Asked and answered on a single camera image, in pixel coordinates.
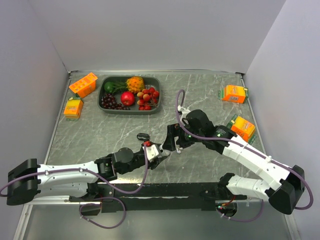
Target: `green vegetable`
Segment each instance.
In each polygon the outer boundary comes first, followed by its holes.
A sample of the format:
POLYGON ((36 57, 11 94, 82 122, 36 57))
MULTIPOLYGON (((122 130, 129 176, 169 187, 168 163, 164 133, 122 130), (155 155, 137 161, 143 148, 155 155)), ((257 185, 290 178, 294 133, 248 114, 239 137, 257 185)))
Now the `green vegetable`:
POLYGON ((112 81, 107 81, 103 86, 107 94, 112 94, 115 90, 115 84, 112 81))

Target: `white wall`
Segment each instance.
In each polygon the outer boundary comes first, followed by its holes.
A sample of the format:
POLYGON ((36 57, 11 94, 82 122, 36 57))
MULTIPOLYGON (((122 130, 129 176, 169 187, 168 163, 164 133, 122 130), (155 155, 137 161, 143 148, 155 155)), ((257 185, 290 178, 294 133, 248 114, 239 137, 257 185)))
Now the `white wall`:
POLYGON ((302 239, 320 236, 319 12, 318 0, 287 0, 245 75, 267 152, 304 168, 313 190, 313 207, 294 212, 302 239))
POLYGON ((69 71, 245 73, 285 0, 29 0, 69 71))
MULTIPOLYGON (((28 158, 43 161, 68 73, 27 0, 0 1, 0 185, 28 158)), ((22 206, 0 199, 2 240, 22 206)))

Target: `metal edge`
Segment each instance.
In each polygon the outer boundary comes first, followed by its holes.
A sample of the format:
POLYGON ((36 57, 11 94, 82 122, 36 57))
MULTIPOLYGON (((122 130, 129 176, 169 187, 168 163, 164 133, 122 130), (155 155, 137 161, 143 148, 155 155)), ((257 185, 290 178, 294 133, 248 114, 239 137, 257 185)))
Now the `metal edge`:
POLYGON ((212 73, 212 74, 236 74, 234 72, 227 72, 227 71, 215 71, 215 70, 206 70, 206 69, 186 69, 186 70, 92 70, 92 71, 85 71, 85 70, 78 70, 78 71, 71 71, 70 74, 86 74, 86 73, 97 73, 97 74, 123 74, 123 73, 212 73))
MULTIPOLYGON (((69 79, 67 80, 66 88, 65 88, 64 93, 63 93, 62 103, 61 103, 61 106, 60 106, 60 109, 59 109, 59 112, 58 112, 58 116, 57 116, 56 121, 55 121, 55 125, 54 125, 54 128, 53 128, 53 133, 52 133, 52 136, 51 136, 51 140, 50 140, 49 147, 48 147, 48 150, 46 152, 43 164, 46 164, 47 161, 48 161, 49 153, 50 153, 51 146, 52 146, 52 143, 53 143, 54 138, 55 138, 55 134, 56 134, 58 123, 59 123, 60 116, 61 116, 61 112, 62 112, 62 110, 64 108, 64 103, 65 103, 65 99, 66 99, 67 92, 68 92, 68 89, 69 89, 70 81, 71 80, 70 80, 70 75, 69 75, 69 79)), ((23 238, 25 236, 25 232, 26 232, 27 226, 28 226, 28 222, 29 222, 29 218, 30 218, 30 215, 31 215, 32 208, 33 208, 33 205, 25 204, 23 206, 22 213, 21 213, 17 228, 15 230, 15 234, 14 234, 13 240, 23 240, 23 238)))
MULTIPOLYGON (((240 79, 241 79, 242 85, 246 88, 245 81, 244 81, 243 77, 240 76, 240 79)), ((256 121, 256 117, 255 117, 255 114, 254 114, 254 110, 253 110, 253 108, 252 108, 252 106, 251 106, 251 103, 250 103, 250 99, 249 99, 249 98, 250 98, 250 96, 248 97, 247 101, 248 101, 248 104, 249 104, 250 111, 251 111, 251 113, 252 113, 252 117, 253 117, 253 121, 254 121, 254 125, 255 125, 256 132, 258 133, 258 137, 259 137, 260 142, 261 142, 262 152, 263 152, 264 154, 267 154, 267 153, 266 153, 265 146, 264 146, 264 143, 263 143, 262 138, 261 138, 261 135, 260 135, 259 127, 258 127, 258 124, 257 124, 257 121, 256 121)))
POLYGON ((301 240, 300 233, 298 231, 298 225, 296 223, 295 217, 291 215, 284 215, 286 224, 288 225, 290 236, 293 240, 301 240))
MULTIPOLYGON (((245 81, 244 81, 243 77, 241 76, 240 79, 242 81, 243 86, 245 87, 246 85, 245 85, 245 81)), ((260 142, 261 142, 262 151, 263 151, 264 154, 267 154, 265 146, 264 146, 264 143, 263 143, 261 135, 260 135, 260 131, 259 131, 259 128, 258 128, 256 117, 255 117, 254 111, 253 111, 251 103, 250 103, 250 96, 248 97, 247 101, 248 101, 248 104, 249 104, 249 107, 250 107, 250 110, 251 110, 251 113, 252 113, 252 117, 253 117, 255 128, 256 128, 256 132, 258 133, 258 136, 259 136, 259 139, 260 139, 260 142)), ((297 226, 297 223, 296 223, 296 220, 295 220, 294 216, 292 214, 291 215, 284 215, 284 219, 285 219, 286 224, 288 226, 288 230, 289 230, 291 239, 300 240, 301 236, 299 234, 298 226, 297 226)))
POLYGON ((71 82, 71 79, 70 79, 70 75, 69 75, 69 79, 68 79, 68 81, 66 83, 66 88, 65 88, 64 93, 63 93, 63 98, 62 98, 62 102, 61 102, 60 109, 59 109, 59 112, 58 112, 58 116, 56 118, 55 125, 54 125, 54 128, 53 128, 53 133, 52 133, 51 140, 50 140, 50 143, 49 143, 48 151, 46 152, 43 164, 46 164, 47 161, 48 161, 48 158, 49 158, 49 154, 50 154, 50 151, 51 151, 51 146, 52 146, 52 143, 54 142, 56 131, 57 131, 58 124, 59 124, 59 120, 60 120, 60 117, 61 117, 61 112, 64 109, 64 103, 65 103, 65 100, 66 100, 66 97, 67 97, 67 93, 68 93, 70 82, 71 82))
POLYGON ((23 240, 29 222, 32 205, 24 205, 13 240, 23 240))

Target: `marble surface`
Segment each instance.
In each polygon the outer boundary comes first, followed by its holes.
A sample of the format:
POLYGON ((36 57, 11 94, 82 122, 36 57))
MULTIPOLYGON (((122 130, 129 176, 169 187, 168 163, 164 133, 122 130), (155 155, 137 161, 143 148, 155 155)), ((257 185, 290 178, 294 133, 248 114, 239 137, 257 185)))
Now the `marble surface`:
MULTIPOLYGON (((84 77, 85 73, 71 73, 70 84, 84 77)), ((218 91, 226 85, 242 85, 241 76, 232 73, 190 74, 157 73, 137 74, 159 79, 162 93, 160 112, 153 115, 107 114, 97 105, 99 88, 104 78, 114 74, 99 74, 96 90, 83 99, 79 121, 66 121, 63 112, 47 159, 49 165, 70 165, 94 161, 122 147, 138 151, 141 142, 138 133, 148 133, 155 143, 163 143, 167 125, 176 123, 175 97, 179 89, 185 89, 184 106, 190 110, 203 110, 214 125, 226 125, 234 114, 254 123, 249 104, 218 100, 218 91)), ((122 75, 134 75, 124 72, 122 75)), ((72 96, 68 90, 65 102, 72 96)), ((257 137, 253 146, 262 151, 257 137)), ((117 183, 140 183, 144 168, 118 175, 117 183)), ((173 152, 156 169, 150 170, 147 183, 199 183, 217 182, 225 173, 235 173, 249 178, 257 176, 238 162, 205 148, 201 143, 173 152)))

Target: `orange package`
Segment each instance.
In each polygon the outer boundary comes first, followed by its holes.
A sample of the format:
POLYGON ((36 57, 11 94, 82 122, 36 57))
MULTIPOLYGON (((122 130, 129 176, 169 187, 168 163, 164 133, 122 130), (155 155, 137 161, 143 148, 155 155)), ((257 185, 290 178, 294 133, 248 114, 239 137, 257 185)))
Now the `orange package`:
POLYGON ((80 118, 81 110, 84 102, 80 97, 70 97, 66 102, 64 116, 67 120, 77 121, 80 118))
POLYGON ((243 86, 227 85, 218 92, 218 99, 243 104, 248 98, 248 88, 243 86))
POLYGON ((84 98, 96 89, 97 79, 98 77, 90 72, 87 76, 71 84, 69 89, 74 92, 77 97, 84 98))
POLYGON ((231 121, 226 125, 226 127, 234 131, 250 145, 256 139, 256 126, 237 114, 232 117, 231 121))

